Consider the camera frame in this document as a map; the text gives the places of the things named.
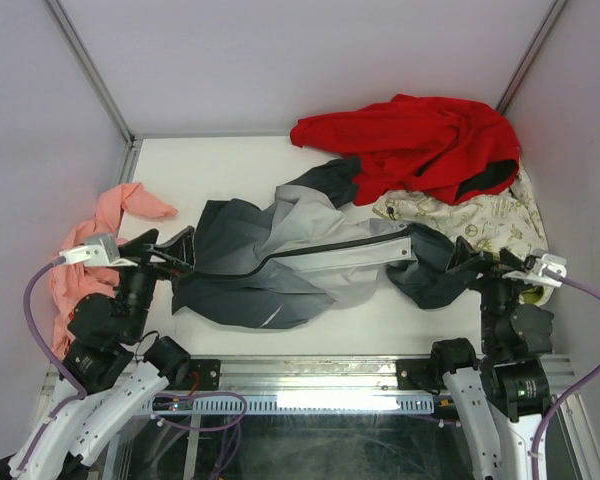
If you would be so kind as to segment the dark grey zip jacket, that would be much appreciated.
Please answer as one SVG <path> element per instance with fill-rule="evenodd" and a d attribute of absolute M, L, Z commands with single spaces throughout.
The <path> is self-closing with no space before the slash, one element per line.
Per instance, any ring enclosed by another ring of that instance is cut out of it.
<path fill-rule="evenodd" d="M 453 242 L 422 223 L 347 219 L 342 208 L 356 198 L 361 171 L 356 157 L 331 160 L 278 186 L 265 209 L 237 198 L 207 201 L 195 268 L 173 283 L 172 312 L 291 329 L 367 301 L 380 275 L 421 309 L 450 305 L 476 273 L 450 272 Z"/>

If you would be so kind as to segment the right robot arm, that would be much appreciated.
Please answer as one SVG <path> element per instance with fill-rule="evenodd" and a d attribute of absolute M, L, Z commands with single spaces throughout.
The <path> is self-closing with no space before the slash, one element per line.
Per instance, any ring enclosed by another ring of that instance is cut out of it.
<path fill-rule="evenodd" d="M 552 350 L 553 314 L 521 301 L 532 286 L 557 288 L 565 259 L 536 250 L 474 249 L 457 238 L 447 266 L 472 273 L 481 296 L 482 347 L 464 338 L 433 344 L 428 378 L 451 395 L 476 479 L 545 479 L 546 425 L 552 404 L 541 357 Z"/>

